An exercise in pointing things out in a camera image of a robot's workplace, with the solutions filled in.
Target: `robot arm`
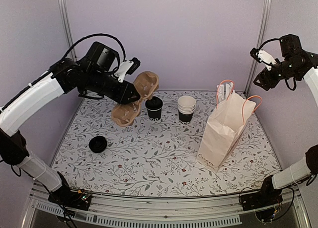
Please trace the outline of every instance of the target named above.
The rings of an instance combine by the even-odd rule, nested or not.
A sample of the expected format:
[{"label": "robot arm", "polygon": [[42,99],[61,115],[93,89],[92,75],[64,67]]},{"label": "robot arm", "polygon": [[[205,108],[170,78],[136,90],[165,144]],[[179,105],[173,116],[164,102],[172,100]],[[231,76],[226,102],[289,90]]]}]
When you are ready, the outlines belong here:
[{"label": "robot arm", "polygon": [[33,179],[38,180],[50,191],[49,201],[63,206],[87,210],[89,195],[80,190],[70,190],[65,178],[52,170],[44,161],[26,149],[26,141],[21,135],[20,126],[39,109],[55,98],[77,88],[80,96],[88,97],[87,92],[108,96],[112,100],[127,104],[136,101],[140,95],[133,84],[124,80],[140,65],[137,58],[124,61],[119,68],[109,72],[118,53],[94,42],[88,53],[78,62],[69,58],[58,61],[50,67],[34,84],[0,108],[0,155],[5,163],[16,165]]},{"label": "robot arm", "polygon": [[[286,85],[291,89],[287,80],[293,78],[294,88],[291,90],[295,90],[296,81],[304,78],[318,105],[318,55],[304,51],[296,35],[289,34],[277,40],[280,41],[282,56],[285,58],[283,62],[274,59],[262,49],[251,50],[250,54],[254,59],[266,64],[266,68],[256,76],[254,84],[269,90],[274,88],[280,80],[285,80]],[[300,161],[275,175],[266,177],[259,193],[241,196],[240,202],[243,209],[252,210],[276,204],[277,201],[281,202],[282,189],[292,184],[302,183],[311,176],[316,177],[317,160],[318,145],[310,148]]]}]

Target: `pink handle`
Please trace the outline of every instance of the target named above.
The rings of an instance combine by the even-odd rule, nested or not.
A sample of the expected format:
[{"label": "pink handle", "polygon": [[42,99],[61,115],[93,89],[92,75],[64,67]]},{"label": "pink handle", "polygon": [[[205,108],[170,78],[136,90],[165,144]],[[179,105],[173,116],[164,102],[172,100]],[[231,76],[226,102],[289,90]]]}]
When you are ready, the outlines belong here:
[{"label": "pink handle", "polygon": [[235,86],[234,81],[232,81],[232,80],[223,80],[223,81],[221,81],[221,83],[218,85],[218,88],[217,88],[217,107],[218,107],[218,94],[219,94],[219,87],[220,87],[220,85],[221,85],[221,84],[223,84],[223,83],[225,83],[225,82],[227,82],[227,81],[229,81],[229,82],[232,82],[232,83],[233,83],[232,90],[231,90],[231,92],[229,93],[229,95],[228,95],[228,97],[227,97],[227,100],[229,99],[229,96],[232,94],[232,92],[233,92],[233,90],[234,90],[234,86]]},{"label": "pink handle", "polygon": [[245,125],[245,119],[244,119],[244,112],[243,112],[243,111],[244,111],[245,103],[246,103],[248,100],[250,100],[251,98],[255,98],[255,97],[260,98],[260,103],[255,107],[255,109],[253,110],[252,113],[254,113],[255,110],[257,110],[258,107],[259,107],[259,106],[261,105],[261,103],[263,102],[263,98],[260,97],[259,95],[252,95],[252,96],[250,96],[248,99],[246,99],[246,101],[244,102],[243,107],[242,107],[242,116],[243,116],[243,124],[244,124],[244,125]]}]

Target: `floral tablecloth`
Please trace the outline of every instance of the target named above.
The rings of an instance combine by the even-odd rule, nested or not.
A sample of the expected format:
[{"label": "floral tablecloth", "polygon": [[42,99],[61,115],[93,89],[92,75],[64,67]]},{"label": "floral tablecloth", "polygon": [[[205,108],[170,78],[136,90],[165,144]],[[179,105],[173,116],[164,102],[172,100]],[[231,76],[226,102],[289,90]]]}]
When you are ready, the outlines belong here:
[{"label": "floral tablecloth", "polygon": [[[197,99],[189,125],[178,122],[177,99]],[[132,196],[179,197],[238,192],[259,188],[279,171],[273,149],[253,115],[242,139],[217,173],[195,161],[208,116],[216,106],[214,92],[159,91],[163,100],[160,121],[150,121],[146,109],[130,127],[110,118],[115,102],[86,99],[77,113],[53,163],[70,186],[94,192]],[[102,153],[88,143],[97,135],[108,141]]]}]

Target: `vent grille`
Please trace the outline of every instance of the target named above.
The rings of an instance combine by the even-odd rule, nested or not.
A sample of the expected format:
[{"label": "vent grille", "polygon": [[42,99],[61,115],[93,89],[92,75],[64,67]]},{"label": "vent grille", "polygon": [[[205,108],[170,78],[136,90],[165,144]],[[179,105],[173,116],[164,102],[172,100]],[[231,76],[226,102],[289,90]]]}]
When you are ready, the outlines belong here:
[{"label": "vent grille", "polygon": [[[63,210],[55,205],[47,204],[44,202],[37,203],[37,209],[51,213],[57,216],[63,216]],[[84,216],[84,220],[74,220],[80,222],[86,222],[96,225],[101,225],[110,228],[222,228],[240,225],[242,222],[238,215],[219,218],[219,219],[208,219],[201,221],[171,221],[171,222],[150,222],[150,221],[133,221],[125,219],[107,218],[99,215],[87,214]]]}]

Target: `white paper bag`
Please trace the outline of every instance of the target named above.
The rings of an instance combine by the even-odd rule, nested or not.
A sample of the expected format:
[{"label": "white paper bag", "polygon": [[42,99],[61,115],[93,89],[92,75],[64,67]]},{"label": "white paper bag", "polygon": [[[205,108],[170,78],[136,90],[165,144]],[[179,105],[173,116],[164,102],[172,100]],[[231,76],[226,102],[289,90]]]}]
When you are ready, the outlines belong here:
[{"label": "white paper bag", "polygon": [[[242,98],[234,91],[234,82],[224,80],[220,84],[230,81],[233,87],[229,96],[218,103],[219,86],[217,90],[217,107],[209,116],[205,126],[201,145],[197,154],[197,161],[213,172],[217,172],[224,161],[233,152],[251,114],[260,106],[262,98],[258,95],[248,99]],[[260,104],[250,101],[251,98],[261,99]]]}]

